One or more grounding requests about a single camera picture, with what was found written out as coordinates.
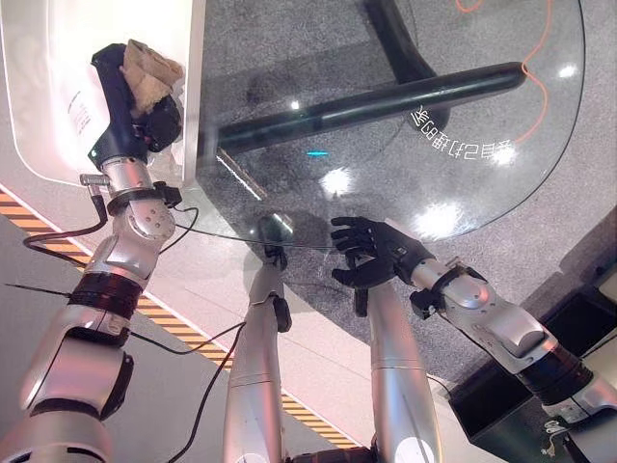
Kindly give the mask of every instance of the orange cable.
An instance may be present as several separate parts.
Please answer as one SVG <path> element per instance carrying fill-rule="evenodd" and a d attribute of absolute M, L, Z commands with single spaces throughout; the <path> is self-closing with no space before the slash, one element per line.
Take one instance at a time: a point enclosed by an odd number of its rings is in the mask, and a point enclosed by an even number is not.
<path fill-rule="evenodd" d="M 482 6 L 483 2 L 484 2 L 484 0 L 478 0 L 473 6 L 471 6 L 469 8 L 465 8 L 463 5 L 461 5 L 461 0 L 456 0 L 456 8 L 461 13 L 467 14 L 467 13 L 474 12 L 475 10 L 480 8 Z M 533 58 L 533 56 L 538 51 L 540 51 L 540 49 L 544 46 L 545 42 L 547 41 L 547 37 L 549 36 L 549 31 L 550 31 L 551 18 L 552 18 L 552 0 L 547 0 L 547 23 L 545 25 L 544 32 L 542 33 L 542 37 L 540 38 L 540 41 L 536 44 L 536 46 L 533 48 L 533 50 L 531 50 L 531 53 L 529 53 L 525 57 L 525 59 L 523 60 L 523 62 L 521 64 L 521 69 L 523 70 L 523 73 L 527 77 L 529 77 L 529 79 L 531 79 L 531 81 L 534 84 L 536 84 L 538 87 L 540 87 L 540 90 L 542 90 L 542 97 L 543 97 L 542 111 L 540 111 L 540 116 L 538 116 L 538 119 L 536 120 L 534 125 L 532 125 L 526 131 L 526 133 L 524 133 L 519 138 L 517 138 L 515 140 L 515 143 L 522 143 L 527 138 L 529 138 L 533 134 L 533 132 L 535 132 L 538 129 L 538 127 L 540 126 L 540 124 L 544 120 L 545 115 L 547 114 L 547 110 L 549 109 L 549 91 L 547 90 L 547 87 L 542 83 L 542 81 L 540 79 L 538 79 L 529 70 L 529 68 L 527 67 L 527 63 L 529 62 L 529 60 L 531 60 L 531 58 Z"/>
<path fill-rule="evenodd" d="M 461 13 L 471 13 L 480 8 L 482 6 L 482 3 L 484 3 L 484 0 L 478 0 L 472 7 L 465 8 L 463 5 L 461 5 L 461 0 L 456 0 L 456 8 Z"/>

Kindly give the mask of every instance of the black table leg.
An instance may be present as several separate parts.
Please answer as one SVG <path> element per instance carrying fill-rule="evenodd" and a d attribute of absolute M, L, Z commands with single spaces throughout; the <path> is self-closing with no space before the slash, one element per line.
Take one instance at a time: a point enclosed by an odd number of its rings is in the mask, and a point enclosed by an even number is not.
<path fill-rule="evenodd" d="M 363 5 L 399 84 L 437 76 L 417 51 L 394 0 L 364 0 Z M 445 128 L 449 117 L 447 108 L 430 112 L 439 130 Z"/>
<path fill-rule="evenodd" d="M 234 123 L 219 129 L 218 145 L 230 154 L 370 123 L 401 113 L 450 108 L 519 87 L 521 63 L 504 63 L 417 80 L 316 104 L 297 111 Z"/>

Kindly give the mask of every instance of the yellow and black hazard stripe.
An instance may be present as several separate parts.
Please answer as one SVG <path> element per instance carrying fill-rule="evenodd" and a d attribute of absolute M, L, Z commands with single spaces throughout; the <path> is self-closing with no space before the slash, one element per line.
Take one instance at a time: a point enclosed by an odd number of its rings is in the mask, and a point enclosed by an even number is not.
<path fill-rule="evenodd" d="M 23 207 L 13 197 L 0 189 L 0 214 L 8 218 L 13 224 L 23 229 L 30 235 L 55 232 L 41 219 L 36 217 L 31 210 Z M 88 262 L 90 256 L 84 253 L 79 247 L 66 239 L 56 239 L 45 242 L 45 246 L 53 251 L 61 252 L 74 259 Z M 141 296 L 137 304 L 137 312 L 147 316 L 154 323 L 162 327 L 167 332 L 184 341 L 189 347 L 195 347 L 206 339 L 182 320 L 169 313 L 161 306 L 150 300 L 146 296 Z M 220 365 L 227 355 L 223 349 L 215 344 L 207 344 L 199 349 L 199 352 L 206 359 Z M 233 365 L 233 358 L 225 365 L 226 370 L 230 370 Z M 282 409 L 294 417 L 299 422 L 324 437 L 340 449 L 350 449 L 356 444 L 345 437 L 343 434 L 327 424 L 317 415 L 308 410 L 302 403 L 296 401 L 290 395 L 281 394 Z"/>

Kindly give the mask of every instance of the beige cloth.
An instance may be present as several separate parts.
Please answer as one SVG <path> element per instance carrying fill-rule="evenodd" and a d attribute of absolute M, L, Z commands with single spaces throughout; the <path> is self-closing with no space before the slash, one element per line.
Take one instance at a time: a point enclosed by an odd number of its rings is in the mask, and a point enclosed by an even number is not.
<path fill-rule="evenodd" d="M 144 43 L 130 40 L 121 67 L 124 79 L 135 97 L 133 118 L 152 111 L 152 107 L 172 92 L 172 85 L 184 72 L 182 66 L 162 57 Z"/>

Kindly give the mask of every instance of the robot forearm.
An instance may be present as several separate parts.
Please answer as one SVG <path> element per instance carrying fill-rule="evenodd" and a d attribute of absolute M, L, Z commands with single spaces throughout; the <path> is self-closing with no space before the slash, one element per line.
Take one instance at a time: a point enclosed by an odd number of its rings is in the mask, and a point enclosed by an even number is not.
<path fill-rule="evenodd" d="M 426 307 L 430 301 L 444 312 L 448 321 L 516 375 L 548 415 L 573 426 L 570 439 L 588 461 L 617 461 L 617 390 L 531 314 L 501 299 L 480 275 L 461 265 L 448 268 L 426 259 L 414 270 L 412 283 L 423 288 L 416 294 L 417 303 Z"/>
<path fill-rule="evenodd" d="M 121 346 L 174 219 L 141 160 L 112 158 L 101 171 L 113 234 L 96 248 L 40 343 L 21 391 L 28 416 L 0 445 L 2 461 L 110 459 L 101 421 L 123 402 L 133 361 Z"/>

